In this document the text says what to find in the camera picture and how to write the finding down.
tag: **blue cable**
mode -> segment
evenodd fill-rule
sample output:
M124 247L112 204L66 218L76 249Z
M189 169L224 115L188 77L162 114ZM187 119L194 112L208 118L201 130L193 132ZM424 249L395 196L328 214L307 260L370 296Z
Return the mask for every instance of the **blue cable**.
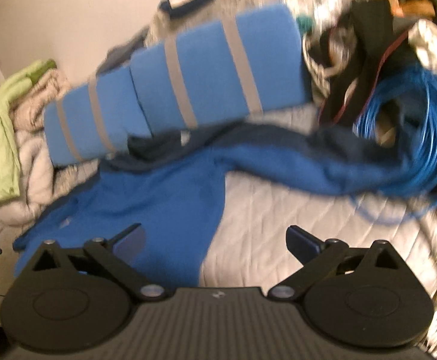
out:
M385 196L408 199L428 194L437 186L437 75L422 67L414 67L382 80L355 125L357 135L375 139L375 124L381 107L393 99L397 99L400 103L401 95L417 93L417 90L422 90L424 94L414 99L416 110L423 109L423 120L418 126L418 132L421 134L418 145L403 178L393 185L378 189L378 192ZM429 210L437 209L436 198L427 209L411 212L402 219L381 219L374 217L359 205L356 198L353 197L352 201L357 205L358 212L366 219L388 226L398 225L410 219L419 219Z

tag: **teal item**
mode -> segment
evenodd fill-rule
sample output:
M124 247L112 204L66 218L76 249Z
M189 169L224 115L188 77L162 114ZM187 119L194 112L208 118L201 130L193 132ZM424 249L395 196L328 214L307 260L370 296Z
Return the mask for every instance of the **teal item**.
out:
M310 16L307 15L299 15L297 16L297 25L298 29L300 31L300 34L305 35L306 33L310 32L313 28L313 25L315 24L313 22L313 19Z

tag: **round black pad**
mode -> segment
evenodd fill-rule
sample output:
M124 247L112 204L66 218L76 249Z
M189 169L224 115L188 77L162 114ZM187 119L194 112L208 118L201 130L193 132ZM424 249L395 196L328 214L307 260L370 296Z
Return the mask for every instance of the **round black pad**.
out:
M14 286L0 317L7 335L38 352L72 352L102 343L127 320L130 301L115 283L60 269Z
M433 304L418 281L402 285L395 272L347 274L318 283L304 299L311 323L337 341L367 349L421 339L433 318Z

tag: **white quilted bedspread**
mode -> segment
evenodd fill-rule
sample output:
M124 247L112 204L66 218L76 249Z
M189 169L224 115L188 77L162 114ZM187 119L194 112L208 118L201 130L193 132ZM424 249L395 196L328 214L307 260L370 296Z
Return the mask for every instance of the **white quilted bedspread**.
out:
M254 122L307 132L313 128L316 112L313 105L307 105L270 112L255 117ZM404 202L373 194L364 196L363 204L371 213L386 218L402 218L406 212ZM435 213L428 214L422 225L411 220L400 226L383 226L364 219L348 197L311 195L241 172L226 177L225 210L202 264L200 284L259 286L267 292L301 266L286 249L285 233L290 225L323 240L340 238L352 247L369 247L376 239L387 239L430 294L437 290Z

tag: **black plastic device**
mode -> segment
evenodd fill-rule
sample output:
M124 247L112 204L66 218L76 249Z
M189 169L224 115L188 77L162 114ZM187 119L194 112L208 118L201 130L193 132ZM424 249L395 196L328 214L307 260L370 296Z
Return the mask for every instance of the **black plastic device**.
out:
M433 318L423 286L392 245L286 233L303 268L273 287L151 283L113 254L116 239L37 250L1 306L6 359L429 359L416 344Z

